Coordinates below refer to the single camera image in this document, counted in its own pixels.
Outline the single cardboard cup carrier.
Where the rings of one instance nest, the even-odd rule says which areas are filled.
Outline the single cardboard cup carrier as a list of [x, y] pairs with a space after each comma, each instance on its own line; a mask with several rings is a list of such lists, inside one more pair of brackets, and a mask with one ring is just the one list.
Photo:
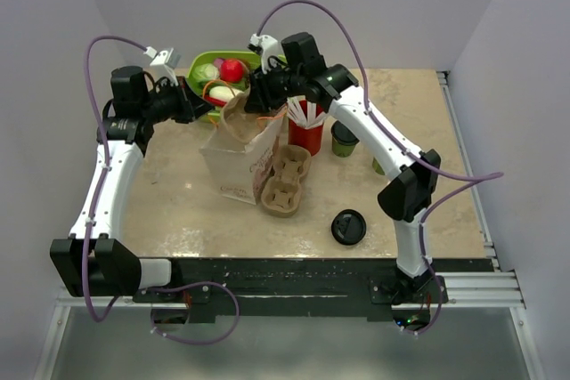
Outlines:
[[229, 142], [247, 145], [285, 115], [285, 107], [269, 113], [248, 113], [245, 111], [248, 97], [249, 91], [239, 93], [221, 109], [218, 131]]

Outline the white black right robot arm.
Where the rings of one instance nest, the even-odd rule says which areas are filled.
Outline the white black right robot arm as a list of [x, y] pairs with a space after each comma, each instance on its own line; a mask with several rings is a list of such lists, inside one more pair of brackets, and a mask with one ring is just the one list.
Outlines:
[[432, 264], [419, 223], [435, 191], [439, 154], [408, 142], [366, 101], [363, 87], [345, 66], [326, 65], [310, 34], [301, 32], [282, 41], [253, 35], [248, 47], [261, 64], [250, 74], [246, 112], [268, 113], [303, 96], [344, 125], [380, 164], [389, 183], [378, 202], [394, 222], [396, 266], [402, 275], [396, 290], [404, 301], [417, 302], [428, 292], [425, 277]]

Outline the black coffee lid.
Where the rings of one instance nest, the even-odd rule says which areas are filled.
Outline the black coffee lid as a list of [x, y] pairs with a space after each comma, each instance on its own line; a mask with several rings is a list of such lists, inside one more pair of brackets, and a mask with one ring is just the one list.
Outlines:
[[359, 139], [338, 120], [334, 122], [330, 131], [333, 139], [338, 144], [344, 146], [354, 146], [360, 142]]

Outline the paper bag orange handles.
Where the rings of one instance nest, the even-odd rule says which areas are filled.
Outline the paper bag orange handles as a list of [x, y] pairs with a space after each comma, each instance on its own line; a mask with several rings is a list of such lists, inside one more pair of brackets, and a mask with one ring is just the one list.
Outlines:
[[258, 202], [280, 145], [283, 119], [272, 122], [247, 145], [229, 142], [217, 126], [199, 152], [222, 196], [251, 205]]

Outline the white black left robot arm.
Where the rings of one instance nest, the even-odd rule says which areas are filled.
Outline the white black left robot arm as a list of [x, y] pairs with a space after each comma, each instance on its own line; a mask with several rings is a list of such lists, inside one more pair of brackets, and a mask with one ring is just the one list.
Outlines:
[[92, 296], [135, 295], [152, 287], [163, 301], [174, 302], [183, 295], [183, 278], [168, 259], [142, 259], [122, 244], [123, 215], [155, 125], [189, 124], [214, 107], [173, 70], [153, 79], [138, 66], [125, 66], [112, 71], [110, 86], [85, 203], [68, 237], [51, 244], [50, 257], [73, 297], [83, 296], [84, 287]]

